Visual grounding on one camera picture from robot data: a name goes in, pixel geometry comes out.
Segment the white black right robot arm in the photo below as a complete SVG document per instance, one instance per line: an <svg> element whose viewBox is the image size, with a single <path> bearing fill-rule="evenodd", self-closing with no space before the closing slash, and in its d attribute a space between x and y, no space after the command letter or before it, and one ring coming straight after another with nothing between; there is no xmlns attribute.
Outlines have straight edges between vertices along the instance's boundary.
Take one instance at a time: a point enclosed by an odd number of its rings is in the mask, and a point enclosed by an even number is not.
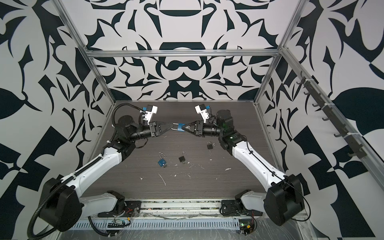
<svg viewBox="0 0 384 240"><path fill-rule="evenodd" d="M229 110L218 111L214 123L200 120L181 124L178 129L197 137L218 137L221 147L259 180L264 194L248 191L240 195L240 202L246 210L267 214L277 226L282 226L304 210L305 200L299 178L287 176L265 160L235 129Z"/></svg>

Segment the small black padlock locked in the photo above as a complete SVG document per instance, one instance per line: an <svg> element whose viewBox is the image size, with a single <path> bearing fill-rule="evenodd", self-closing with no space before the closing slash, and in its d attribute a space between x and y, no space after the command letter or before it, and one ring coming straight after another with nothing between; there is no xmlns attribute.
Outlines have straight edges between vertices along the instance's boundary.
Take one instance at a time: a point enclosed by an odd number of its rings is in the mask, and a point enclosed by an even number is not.
<svg viewBox="0 0 384 240"><path fill-rule="evenodd" d="M212 142L207 142L207 149L212 150L216 144Z"/></svg>

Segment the black padlock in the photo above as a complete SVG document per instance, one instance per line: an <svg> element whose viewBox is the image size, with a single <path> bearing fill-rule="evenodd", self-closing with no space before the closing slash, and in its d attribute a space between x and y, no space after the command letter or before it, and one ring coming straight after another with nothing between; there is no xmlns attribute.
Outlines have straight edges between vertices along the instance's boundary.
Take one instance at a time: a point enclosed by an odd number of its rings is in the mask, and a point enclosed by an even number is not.
<svg viewBox="0 0 384 240"><path fill-rule="evenodd" d="M186 164L186 157L185 157L186 153L185 152L182 152L181 153L181 156L179 157L179 161L180 163L182 164Z"/></svg>

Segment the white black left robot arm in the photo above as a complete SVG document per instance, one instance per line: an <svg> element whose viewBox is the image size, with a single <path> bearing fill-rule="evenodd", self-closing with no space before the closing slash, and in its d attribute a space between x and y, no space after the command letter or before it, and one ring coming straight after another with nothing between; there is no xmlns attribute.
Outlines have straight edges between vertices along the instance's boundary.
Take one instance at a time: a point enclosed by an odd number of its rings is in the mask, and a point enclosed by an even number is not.
<svg viewBox="0 0 384 240"><path fill-rule="evenodd" d="M107 171L124 161L136 149L137 140L159 137L173 124L156 121L140 126L126 115L114 127L114 137L101 154L62 179L50 179L44 184L29 230L32 230L37 218L64 232L80 219L100 213L120 215L125 211L125 198L115 191L92 197L84 197L83 194Z"/></svg>

